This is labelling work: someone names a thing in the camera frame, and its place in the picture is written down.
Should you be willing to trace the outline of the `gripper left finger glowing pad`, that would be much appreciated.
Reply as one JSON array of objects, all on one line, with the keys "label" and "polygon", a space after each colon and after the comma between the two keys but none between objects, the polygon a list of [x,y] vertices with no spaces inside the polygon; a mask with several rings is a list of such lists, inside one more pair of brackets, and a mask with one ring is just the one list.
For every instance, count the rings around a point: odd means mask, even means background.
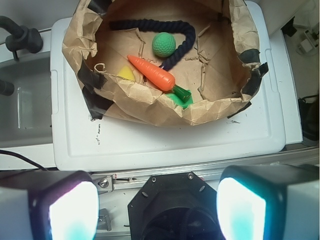
[{"label": "gripper left finger glowing pad", "polygon": [[2,240],[92,240],[98,218],[98,189],[85,171],[0,173]]}]

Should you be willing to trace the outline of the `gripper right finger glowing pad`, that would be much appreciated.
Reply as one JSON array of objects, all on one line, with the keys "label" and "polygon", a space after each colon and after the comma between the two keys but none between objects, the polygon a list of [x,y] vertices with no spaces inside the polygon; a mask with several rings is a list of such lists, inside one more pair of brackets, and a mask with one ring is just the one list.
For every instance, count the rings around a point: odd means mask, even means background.
[{"label": "gripper right finger glowing pad", "polygon": [[230,165],[216,199],[227,240],[318,240],[320,168],[316,165]]}]

